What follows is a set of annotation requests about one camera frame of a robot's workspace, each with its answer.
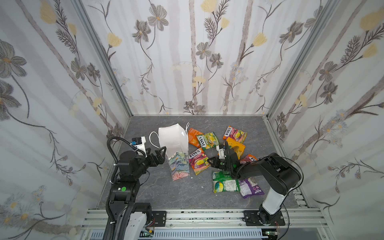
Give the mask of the purple Fox's berries bag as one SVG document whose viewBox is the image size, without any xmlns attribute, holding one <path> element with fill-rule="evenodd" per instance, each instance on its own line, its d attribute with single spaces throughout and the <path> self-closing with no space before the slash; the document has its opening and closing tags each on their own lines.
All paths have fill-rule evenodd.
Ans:
<svg viewBox="0 0 384 240">
<path fill-rule="evenodd" d="M 258 183 L 252 178 L 239 180 L 240 194 L 244 199 L 252 196 L 262 196 L 264 191 L 259 187 Z"/>
</svg>

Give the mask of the pink Fox's candy bag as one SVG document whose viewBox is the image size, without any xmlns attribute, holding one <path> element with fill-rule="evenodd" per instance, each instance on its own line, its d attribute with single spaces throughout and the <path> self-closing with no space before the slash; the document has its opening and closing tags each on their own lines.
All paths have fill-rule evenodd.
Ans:
<svg viewBox="0 0 384 240">
<path fill-rule="evenodd" d="M 205 154 L 203 148 L 198 148 L 189 155 L 190 166 L 193 168 L 196 175 L 199 175 L 201 172 L 211 166 L 208 162 L 208 159 L 209 158 Z"/>
</svg>

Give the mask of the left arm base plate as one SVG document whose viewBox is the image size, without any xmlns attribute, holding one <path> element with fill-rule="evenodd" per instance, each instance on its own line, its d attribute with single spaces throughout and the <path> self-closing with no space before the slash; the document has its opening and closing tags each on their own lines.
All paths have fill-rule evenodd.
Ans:
<svg viewBox="0 0 384 240">
<path fill-rule="evenodd" d="M 152 218 L 148 227 L 165 227 L 167 221 L 166 211 L 152 211 Z"/>
</svg>

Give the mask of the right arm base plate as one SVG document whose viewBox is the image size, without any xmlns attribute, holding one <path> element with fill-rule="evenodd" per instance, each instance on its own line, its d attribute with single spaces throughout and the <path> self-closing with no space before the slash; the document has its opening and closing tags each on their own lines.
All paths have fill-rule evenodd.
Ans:
<svg viewBox="0 0 384 240">
<path fill-rule="evenodd" d="M 266 211 L 243 211 L 243 221 L 248 227 L 265 226 L 278 227 L 285 226 L 286 222 L 281 211 L 277 211 L 274 215 L 270 215 Z"/>
</svg>

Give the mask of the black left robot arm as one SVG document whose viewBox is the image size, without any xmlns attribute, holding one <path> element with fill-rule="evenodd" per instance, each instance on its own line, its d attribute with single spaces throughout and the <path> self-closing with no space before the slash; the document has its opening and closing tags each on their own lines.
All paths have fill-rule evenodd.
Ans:
<svg viewBox="0 0 384 240">
<path fill-rule="evenodd" d="M 137 203 L 141 187 L 140 177 L 148 168 L 162 165 L 166 147 L 155 152 L 145 147 L 143 140 L 132 142 L 122 137 L 110 137 L 107 148 L 114 159 L 111 189 L 106 201 L 108 222 L 103 234 L 105 240 L 137 240 L 142 232 L 153 236 L 156 217 L 150 203 Z"/>
</svg>

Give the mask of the green Fox's tea candy bag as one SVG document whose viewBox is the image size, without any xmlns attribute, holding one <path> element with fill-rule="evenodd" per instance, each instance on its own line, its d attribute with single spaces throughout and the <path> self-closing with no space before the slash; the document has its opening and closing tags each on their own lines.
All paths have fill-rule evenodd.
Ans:
<svg viewBox="0 0 384 240">
<path fill-rule="evenodd" d="M 215 194 L 222 192 L 239 192 L 239 181 L 233 179 L 231 173 L 228 171 L 214 171 L 212 172 L 213 178 L 213 191 Z"/>
</svg>

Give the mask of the floral white paper bag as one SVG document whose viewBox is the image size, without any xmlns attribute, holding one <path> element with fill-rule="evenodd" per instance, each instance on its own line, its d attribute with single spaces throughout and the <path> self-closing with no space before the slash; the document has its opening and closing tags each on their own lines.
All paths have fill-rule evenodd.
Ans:
<svg viewBox="0 0 384 240">
<path fill-rule="evenodd" d="M 166 147 L 167 162 L 170 166 L 173 181 L 186 178 L 190 175 L 190 164 L 188 160 L 189 138 L 188 128 L 180 124 L 159 128 L 157 132 L 151 132 L 149 140 L 157 149 Z"/>
</svg>

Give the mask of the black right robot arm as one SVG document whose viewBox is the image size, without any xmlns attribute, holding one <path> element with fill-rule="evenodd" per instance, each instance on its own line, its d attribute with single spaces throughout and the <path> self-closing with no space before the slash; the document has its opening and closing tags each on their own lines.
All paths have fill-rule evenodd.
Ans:
<svg viewBox="0 0 384 240">
<path fill-rule="evenodd" d="M 241 164 L 237 154 L 229 144 L 217 147 L 219 155 L 209 158 L 208 163 L 220 169 L 237 187 L 240 181 L 263 176 L 270 185 L 270 190 L 258 210 L 244 211 L 243 221 L 247 226 L 285 226 L 282 206 L 287 195 L 299 186 L 304 174 L 292 166 L 290 159 L 272 153 L 260 160 Z"/>
</svg>

